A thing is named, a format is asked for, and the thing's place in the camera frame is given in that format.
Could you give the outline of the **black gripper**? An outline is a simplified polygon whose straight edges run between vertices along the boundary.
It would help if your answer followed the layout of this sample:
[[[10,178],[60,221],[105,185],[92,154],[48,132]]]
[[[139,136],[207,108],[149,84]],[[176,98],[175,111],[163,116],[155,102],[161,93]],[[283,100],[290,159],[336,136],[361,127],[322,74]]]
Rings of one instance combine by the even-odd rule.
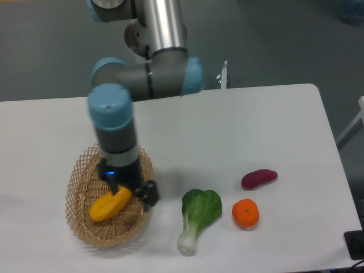
[[[143,203],[143,211],[148,212],[159,201],[159,191],[154,180],[143,181],[140,153],[129,150],[120,154],[102,152],[97,166],[98,177],[104,181],[112,195],[119,186],[126,187]]]

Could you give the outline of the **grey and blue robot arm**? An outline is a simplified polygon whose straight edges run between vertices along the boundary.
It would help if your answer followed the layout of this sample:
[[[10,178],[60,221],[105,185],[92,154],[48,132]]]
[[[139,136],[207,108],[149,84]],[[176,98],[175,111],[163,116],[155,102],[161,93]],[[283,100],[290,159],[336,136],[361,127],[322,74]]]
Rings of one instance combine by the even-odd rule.
[[[123,186],[144,209],[158,199],[157,185],[142,178],[133,102],[198,93],[204,86],[200,59],[190,57],[187,30],[178,1],[89,1],[99,22],[130,20],[125,38],[133,38],[144,63],[126,65],[105,57],[92,73],[88,110],[100,145],[98,175],[112,194]]]

